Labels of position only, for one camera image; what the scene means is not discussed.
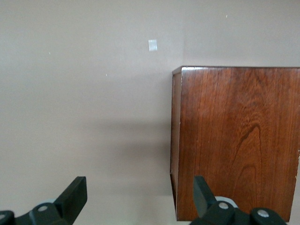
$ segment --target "reddish-brown wood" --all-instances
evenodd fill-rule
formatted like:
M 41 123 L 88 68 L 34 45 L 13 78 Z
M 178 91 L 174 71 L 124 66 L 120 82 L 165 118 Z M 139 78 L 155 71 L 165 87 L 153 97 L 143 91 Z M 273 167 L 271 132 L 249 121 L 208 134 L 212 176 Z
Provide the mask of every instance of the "reddish-brown wood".
M 193 220 L 193 177 L 242 211 L 288 221 L 300 149 L 300 68 L 173 72 L 171 181 L 177 220 Z

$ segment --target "wooden box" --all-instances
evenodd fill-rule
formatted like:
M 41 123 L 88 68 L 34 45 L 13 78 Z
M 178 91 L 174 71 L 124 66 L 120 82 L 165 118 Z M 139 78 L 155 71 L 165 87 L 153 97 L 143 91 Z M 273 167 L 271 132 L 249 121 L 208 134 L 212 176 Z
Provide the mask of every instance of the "wooden box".
M 300 68 L 180 67 L 172 80 L 171 181 L 177 220 L 197 217 L 193 177 L 249 213 L 288 221 L 300 149 Z

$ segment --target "wall surface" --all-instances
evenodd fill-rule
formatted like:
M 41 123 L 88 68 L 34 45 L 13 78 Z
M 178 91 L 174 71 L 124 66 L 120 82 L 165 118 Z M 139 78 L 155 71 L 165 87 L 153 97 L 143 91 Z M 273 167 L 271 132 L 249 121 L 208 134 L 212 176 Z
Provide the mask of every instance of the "wall surface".
M 300 67 L 297 0 L 0 1 L 0 210 L 86 176 L 76 225 L 176 222 L 171 72 Z M 148 40 L 157 40 L 149 52 Z M 291 225 L 300 220 L 296 185 Z

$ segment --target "cabinet top edge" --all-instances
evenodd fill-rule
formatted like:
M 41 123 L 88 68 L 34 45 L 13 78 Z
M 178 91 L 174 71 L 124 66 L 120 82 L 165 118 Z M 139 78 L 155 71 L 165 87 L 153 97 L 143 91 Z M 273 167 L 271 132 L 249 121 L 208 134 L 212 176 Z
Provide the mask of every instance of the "cabinet top edge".
M 256 68 L 256 69 L 267 69 L 267 68 L 287 68 L 287 69 L 300 69 L 300 67 L 230 67 L 230 66 L 181 66 L 175 69 L 172 74 L 181 73 L 184 70 L 196 70 L 196 69 L 220 69 L 220 68 Z

